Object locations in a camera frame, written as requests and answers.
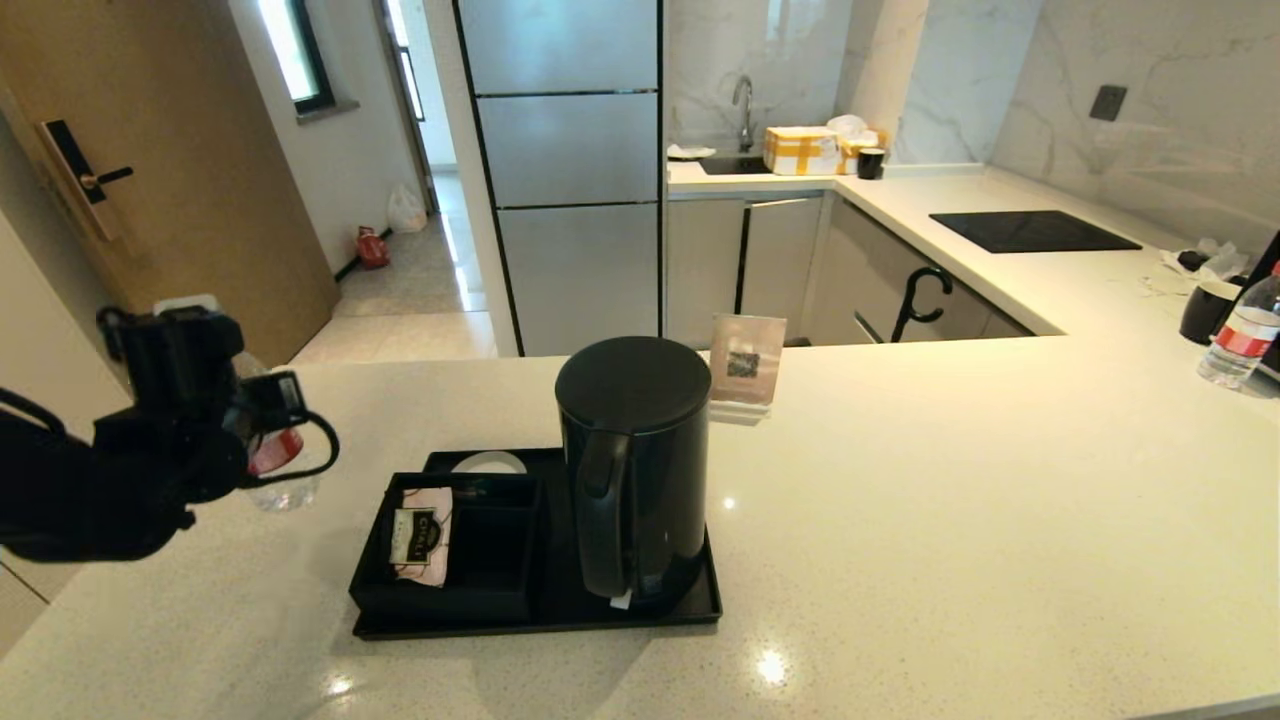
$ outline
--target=refrigerator door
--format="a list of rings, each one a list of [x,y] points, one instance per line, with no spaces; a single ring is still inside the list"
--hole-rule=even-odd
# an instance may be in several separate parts
[[[658,9],[636,0],[460,0],[476,95],[658,87]]]
[[[658,205],[498,213],[525,355],[658,334]]]
[[[658,200],[657,94],[476,104],[499,209]]]

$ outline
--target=kettle handle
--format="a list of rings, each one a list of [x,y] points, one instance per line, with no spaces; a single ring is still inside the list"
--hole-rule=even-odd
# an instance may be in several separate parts
[[[582,583],[600,597],[620,597],[627,592],[621,520],[630,455],[631,436],[593,430],[586,436],[573,483]]]

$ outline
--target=marble backsplash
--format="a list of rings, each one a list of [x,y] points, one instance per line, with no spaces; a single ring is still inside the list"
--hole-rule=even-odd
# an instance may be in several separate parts
[[[754,86],[753,152],[768,126],[824,124],[856,1],[868,0],[669,0],[668,141],[736,150],[742,74]]]
[[[1043,0],[929,0],[893,164],[986,163]]]
[[[837,111],[897,135],[929,0],[863,0],[845,46]]]
[[[1101,85],[1128,87],[1115,123]],[[1280,3],[1046,0],[992,163],[1257,255],[1280,229]]]

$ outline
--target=tea bag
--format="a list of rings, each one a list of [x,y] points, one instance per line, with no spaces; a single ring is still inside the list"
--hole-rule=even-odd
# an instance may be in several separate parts
[[[396,509],[390,562],[396,577],[444,587],[453,528],[452,488],[412,488]]]

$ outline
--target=plastic bag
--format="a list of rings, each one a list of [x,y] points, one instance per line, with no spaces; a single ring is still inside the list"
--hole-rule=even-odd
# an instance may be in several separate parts
[[[417,232],[426,227],[422,200],[403,184],[396,186],[387,201],[387,220],[392,232]]]

